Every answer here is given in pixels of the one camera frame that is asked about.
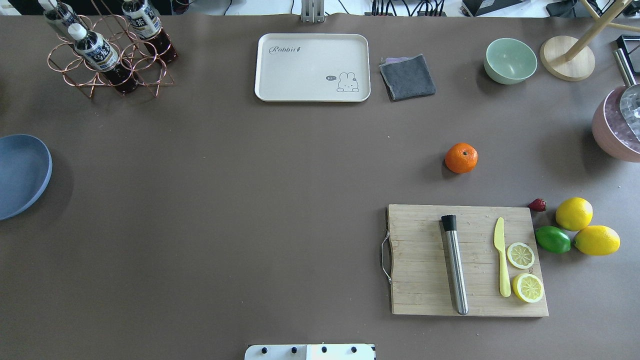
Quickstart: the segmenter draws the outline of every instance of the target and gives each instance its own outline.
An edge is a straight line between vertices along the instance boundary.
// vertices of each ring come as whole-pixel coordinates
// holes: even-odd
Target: rabbit cartoon
[[[359,92],[356,74],[352,72],[341,72],[340,81],[338,82],[338,92]]]

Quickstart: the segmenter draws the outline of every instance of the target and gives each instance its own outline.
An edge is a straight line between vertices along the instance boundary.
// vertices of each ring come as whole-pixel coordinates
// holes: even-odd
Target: metal clamp
[[[385,239],[382,240],[382,245],[380,245],[380,263],[382,264],[382,271],[385,272],[385,275],[389,280],[389,284],[391,284],[391,276],[387,272],[387,269],[385,269],[385,242],[389,241],[389,237],[389,230],[387,230],[387,235],[385,235]]]
[[[613,52],[613,58],[616,59],[616,63],[618,64],[618,69],[620,70],[620,74],[622,75],[622,80],[625,82],[627,87],[634,86],[636,84],[636,79],[631,73],[631,67],[629,66],[629,62],[627,61],[627,57],[622,49],[616,49]]]
[[[302,0],[302,22],[324,22],[324,0]]]

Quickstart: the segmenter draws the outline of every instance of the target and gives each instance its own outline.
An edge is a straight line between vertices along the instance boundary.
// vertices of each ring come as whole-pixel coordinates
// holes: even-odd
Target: bottle label
[[[59,10],[54,9],[53,11],[59,11],[62,19],[49,20],[47,18],[47,22],[61,37],[70,38],[69,33],[67,32],[67,28],[72,24],[82,24],[82,26],[84,26],[84,24],[80,21],[80,18],[78,18],[76,12],[71,6],[67,5],[68,11],[65,11],[65,9],[60,6],[58,7],[58,9]]]
[[[98,35],[98,41],[96,44],[88,50],[78,50],[76,52],[86,59],[86,61],[98,71],[107,71],[114,67],[119,60],[118,54],[113,50],[113,47],[109,45],[109,42],[104,41],[102,35]]]
[[[141,39],[148,39],[160,32],[160,18],[154,12],[154,9],[145,1],[140,10],[135,12],[124,12],[129,20],[129,24]]]

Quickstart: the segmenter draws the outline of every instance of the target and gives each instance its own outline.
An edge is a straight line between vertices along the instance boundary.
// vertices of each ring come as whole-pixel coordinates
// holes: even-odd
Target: knife
[[[498,250],[500,257],[500,294],[504,297],[511,296],[511,286],[509,285],[509,271],[507,270],[507,256],[504,252],[504,219],[498,218],[495,223],[493,233],[493,246]]]

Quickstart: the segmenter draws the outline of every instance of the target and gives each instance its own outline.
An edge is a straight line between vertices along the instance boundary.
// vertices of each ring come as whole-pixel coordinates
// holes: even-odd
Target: gray towel
[[[387,58],[380,65],[382,78],[389,87],[391,99],[403,100],[436,93],[427,61],[422,54],[413,58]]]

